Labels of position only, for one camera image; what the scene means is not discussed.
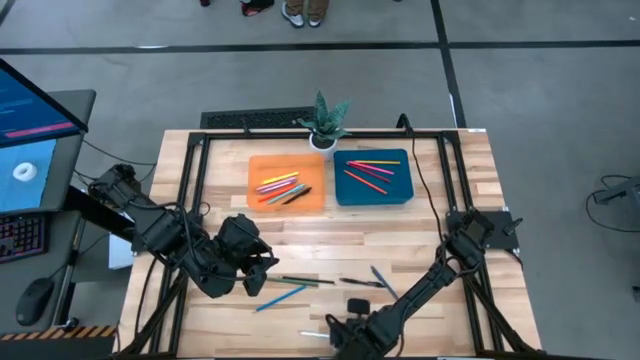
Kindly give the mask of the pink pencil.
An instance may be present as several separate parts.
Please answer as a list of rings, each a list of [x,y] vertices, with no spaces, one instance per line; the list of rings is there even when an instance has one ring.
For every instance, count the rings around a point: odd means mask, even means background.
[[[372,166],[372,165],[368,165],[368,164],[364,164],[364,163],[359,163],[359,162],[347,162],[347,165],[352,166],[352,167],[357,167],[357,168],[362,168],[362,169],[367,169],[367,170],[371,170],[371,171],[375,171],[378,173],[383,173],[383,174],[388,174],[388,175],[394,175],[395,173],[391,170],[386,170],[383,168],[379,168],[376,166]]]

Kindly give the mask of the black grip ballpoint pen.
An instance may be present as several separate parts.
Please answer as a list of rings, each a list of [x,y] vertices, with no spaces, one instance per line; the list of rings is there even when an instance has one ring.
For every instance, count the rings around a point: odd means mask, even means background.
[[[381,282],[378,282],[378,281],[363,281],[363,280],[344,278],[344,277],[339,278],[339,280],[341,282],[352,284],[352,285],[361,285],[361,286],[374,287],[374,288],[385,288],[385,285],[383,285]]]

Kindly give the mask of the black floor mat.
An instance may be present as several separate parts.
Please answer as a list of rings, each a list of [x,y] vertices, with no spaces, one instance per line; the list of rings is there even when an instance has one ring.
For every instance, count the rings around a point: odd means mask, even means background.
[[[298,119],[310,121],[314,107],[288,107],[252,110],[202,112],[201,129],[279,129],[300,128]]]

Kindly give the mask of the purple pen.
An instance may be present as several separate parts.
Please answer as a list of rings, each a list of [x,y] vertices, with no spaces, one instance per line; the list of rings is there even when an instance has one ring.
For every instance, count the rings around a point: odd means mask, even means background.
[[[283,181],[283,182],[279,182],[279,183],[273,183],[270,186],[264,186],[264,187],[260,187],[257,189],[257,193],[258,194],[268,194],[274,191],[277,191],[283,187],[287,187],[290,186],[292,184],[296,184],[297,181],[296,180],[288,180],[288,181]]]

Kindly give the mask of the slim black pen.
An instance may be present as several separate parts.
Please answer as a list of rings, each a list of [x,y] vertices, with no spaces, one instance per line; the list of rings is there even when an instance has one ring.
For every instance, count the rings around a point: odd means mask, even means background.
[[[283,205],[290,204],[290,203],[294,202],[295,200],[297,200],[298,198],[306,196],[311,190],[312,190],[311,187],[305,188],[301,192],[296,193],[294,196],[292,196],[291,198],[289,198],[286,201],[284,201]]]

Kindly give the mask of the grey desk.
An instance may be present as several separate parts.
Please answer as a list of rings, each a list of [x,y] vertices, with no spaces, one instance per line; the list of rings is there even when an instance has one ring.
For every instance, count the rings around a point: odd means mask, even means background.
[[[0,334],[119,320],[132,267],[109,267],[113,237],[86,216],[88,209],[89,197],[70,187],[62,210],[46,215],[47,252],[0,264]],[[22,326],[15,315],[19,298],[39,278],[53,283],[50,297],[39,320]]]

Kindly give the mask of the person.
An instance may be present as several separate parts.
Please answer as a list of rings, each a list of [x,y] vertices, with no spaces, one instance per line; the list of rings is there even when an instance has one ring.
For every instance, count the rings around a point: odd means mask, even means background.
[[[238,0],[241,5],[241,13],[245,17],[252,17],[270,9],[275,0]]]
[[[330,0],[284,0],[281,7],[283,17],[294,27],[308,23],[317,28],[326,17]]]

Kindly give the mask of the dark blue pencil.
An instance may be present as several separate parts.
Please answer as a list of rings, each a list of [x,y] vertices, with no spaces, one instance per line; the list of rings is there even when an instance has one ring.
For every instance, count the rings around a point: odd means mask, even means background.
[[[371,272],[373,273],[373,275],[376,277],[376,279],[383,285],[383,287],[391,294],[391,296],[394,298],[394,300],[398,300],[399,299],[399,295],[396,293],[396,291],[391,287],[391,285],[386,281],[386,279],[384,278],[384,276],[379,272],[379,270],[374,267],[373,265],[370,266]]]

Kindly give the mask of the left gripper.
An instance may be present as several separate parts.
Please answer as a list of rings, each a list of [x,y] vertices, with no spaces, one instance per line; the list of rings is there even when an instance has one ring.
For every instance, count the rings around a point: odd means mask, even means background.
[[[244,214],[227,217],[219,229],[219,243],[224,259],[233,265],[241,265],[246,258],[259,255],[261,243],[257,240],[257,233],[255,224]],[[268,270],[279,263],[277,257],[271,256],[256,256],[252,261],[253,267],[259,270]],[[264,272],[247,275],[244,280],[247,295],[257,296],[265,282]]]

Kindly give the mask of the light blue pen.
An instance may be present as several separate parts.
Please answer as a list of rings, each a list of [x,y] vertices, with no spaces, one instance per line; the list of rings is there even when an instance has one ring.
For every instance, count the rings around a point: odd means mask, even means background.
[[[300,191],[304,190],[305,188],[306,188],[305,184],[299,184],[299,185],[297,185],[297,186],[295,186],[295,187],[293,187],[293,188],[291,188],[291,189],[289,189],[289,190],[287,190],[287,191],[285,191],[285,192],[283,192],[281,194],[278,194],[278,195],[276,195],[274,197],[269,198],[267,200],[267,204],[274,204],[274,203],[282,200],[283,198],[285,198],[287,196],[299,193]]]

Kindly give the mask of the light blue pencil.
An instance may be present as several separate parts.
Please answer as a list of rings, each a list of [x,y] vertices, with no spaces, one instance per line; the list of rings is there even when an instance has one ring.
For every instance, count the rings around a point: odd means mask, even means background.
[[[270,308],[270,307],[272,307],[272,306],[274,306],[276,304],[279,304],[282,301],[284,301],[284,300],[286,300],[286,299],[298,294],[299,292],[305,290],[306,288],[307,288],[307,286],[304,286],[304,285],[299,286],[299,287],[297,287],[297,288],[295,288],[295,289],[293,289],[293,290],[291,290],[291,291],[289,291],[289,292],[287,292],[287,293],[285,293],[285,294],[283,294],[283,295],[281,295],[281,296],[279,296],[279,297],[277,297],[277,298],[275,298],[275,299],[273,299],[273,300],[271,300],[271,301],[269,301],[269,302],[267,302],[267,303],[265,303],[263,305],[258,306],[255,309],[255,312],[261,312],[261,311],[264,311],[264,310],[266,310],[266,309],[268,309],[268,308]]]

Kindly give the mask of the monitor with light blue picture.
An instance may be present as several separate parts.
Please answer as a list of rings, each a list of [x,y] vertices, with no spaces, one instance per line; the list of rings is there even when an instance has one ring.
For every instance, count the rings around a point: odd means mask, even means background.
[[[0,213],[47,212],[62,208],[79,156],[81,135],[0,148]],[[36,175],[28,181],[13,176],[28,163]]]

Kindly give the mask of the red pencil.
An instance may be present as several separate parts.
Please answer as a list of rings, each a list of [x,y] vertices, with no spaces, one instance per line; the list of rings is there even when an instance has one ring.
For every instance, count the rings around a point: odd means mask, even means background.
[[[365,174],[367,174],[367,175],[369,175],[369,176],[371,176],[371,177],[373,177],[373,178],[376,178],[376,179],[378,179],[378,180],[380,180],[380,181],[383,181],[383,182],[385,182],[385,183],[391,183],[391,180],[390,180],[389,178],[386,178],[386,177],[384,177],[384,176],[382,176],[382,175],[379,175],[379,174],[377,174],[376,172],[373,172],[373,171],[371,171],[371,170],[368,170],[368,169],[366,169],[366,168],[363,168],[363,167],[358,166],[358,165],[355,165],[355,164],[348,164],[348,165],[349,165],[351,168],[353,168],[353,169],[355,169],[355,170],[359,170],[359,171],[361,171],[361,172],[363,172],[363,173],[365,173]]]

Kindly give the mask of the orange pencil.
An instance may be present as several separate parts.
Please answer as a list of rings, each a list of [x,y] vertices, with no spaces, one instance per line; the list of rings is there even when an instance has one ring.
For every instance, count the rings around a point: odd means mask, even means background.
[[[356,175],[356,174],[354,174],[354,173],[352,173],[352,172],[350,172],[348,170],[343,170],[343,172],[345,174],[347,174],[348,176],[350,176],[351,178],[354,178],[355,180],[359,181],[360,183],[368,186],[371,189],[374,189],[375,191],[377,191],[377,192],[379,192],[381,194],[384,194],[384,195],[388,194],[388,192],[386,190],[374,185],[373,183],[365,180],[364,178],[362,178],[362,177],[360,177],[360,176],[358,176],[358,175]]]

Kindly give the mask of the yellow highlighter pen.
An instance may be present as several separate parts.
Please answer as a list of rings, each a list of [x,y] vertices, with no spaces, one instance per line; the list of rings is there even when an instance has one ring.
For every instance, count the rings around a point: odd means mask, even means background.
[[[289,179],[289,178],[292,178],[292,177],[296,177],[298,175],[299,175],[299,172],[291,172],[291,173],[287,173],[287,174],[280,175],[280,176],[277,176],[277,177],[269,178],[267,180],[264,180],[261,184],[262,185],[268,185],[268,184],[272,184],[272,183],[276,183],[276,182],[279,182],[279,181],[283,181],[283,180],[286,180],[286,179]]]

